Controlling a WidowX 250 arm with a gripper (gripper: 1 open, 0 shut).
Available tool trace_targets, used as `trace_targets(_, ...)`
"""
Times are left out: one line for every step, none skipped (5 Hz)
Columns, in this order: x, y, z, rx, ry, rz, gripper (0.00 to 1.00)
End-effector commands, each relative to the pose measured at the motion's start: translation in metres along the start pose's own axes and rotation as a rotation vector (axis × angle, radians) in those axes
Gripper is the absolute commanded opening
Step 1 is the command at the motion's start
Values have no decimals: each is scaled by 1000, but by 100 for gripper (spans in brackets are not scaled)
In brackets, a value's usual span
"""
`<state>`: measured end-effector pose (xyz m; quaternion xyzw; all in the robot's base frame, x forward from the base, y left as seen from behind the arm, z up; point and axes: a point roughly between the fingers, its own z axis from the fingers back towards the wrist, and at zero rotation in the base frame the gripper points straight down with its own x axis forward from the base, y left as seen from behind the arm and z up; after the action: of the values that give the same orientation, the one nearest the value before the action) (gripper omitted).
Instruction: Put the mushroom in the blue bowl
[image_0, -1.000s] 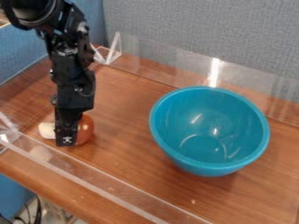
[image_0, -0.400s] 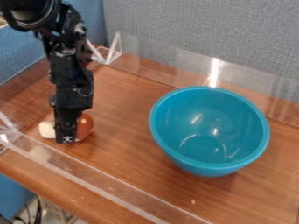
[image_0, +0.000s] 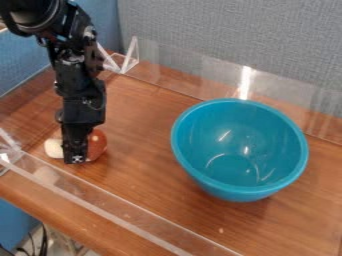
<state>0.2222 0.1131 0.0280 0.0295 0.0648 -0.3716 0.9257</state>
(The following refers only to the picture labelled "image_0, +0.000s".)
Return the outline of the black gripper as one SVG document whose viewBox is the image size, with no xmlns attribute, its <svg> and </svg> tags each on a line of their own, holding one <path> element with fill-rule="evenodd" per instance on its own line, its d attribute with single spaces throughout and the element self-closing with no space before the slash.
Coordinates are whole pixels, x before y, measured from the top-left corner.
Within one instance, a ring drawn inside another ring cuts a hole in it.
<svg viewBox="0 0 342 256">
<path fill-rule="evenodd" d="M 55 89 L 63 98 L 58 120 L 62 123 L 64 163 L 79 164 L 87 160 L 92 126 L 106 120 L 106 87 L 80 62 L 56 61 L 55 72 Z"/>
</svg>

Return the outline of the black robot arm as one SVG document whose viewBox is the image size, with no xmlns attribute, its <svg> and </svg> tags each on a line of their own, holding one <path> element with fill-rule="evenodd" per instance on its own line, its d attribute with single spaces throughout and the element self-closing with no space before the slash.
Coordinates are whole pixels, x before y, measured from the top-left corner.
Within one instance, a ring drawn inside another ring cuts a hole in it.
<svg viewBox="0 0 342 256">
<path fill-rule="evenodd" d="M 63 98 L 56 112 L 67 164 L 83 163 L 90 134 L 106 121 L 107 93 L 98 78 L 104 58 L 91 17 L 74 0 L 0 0 L 0 21 L 22 36 L 34 36 L 47 48 L 56 74 L 55 91 Z"/>
</svg>

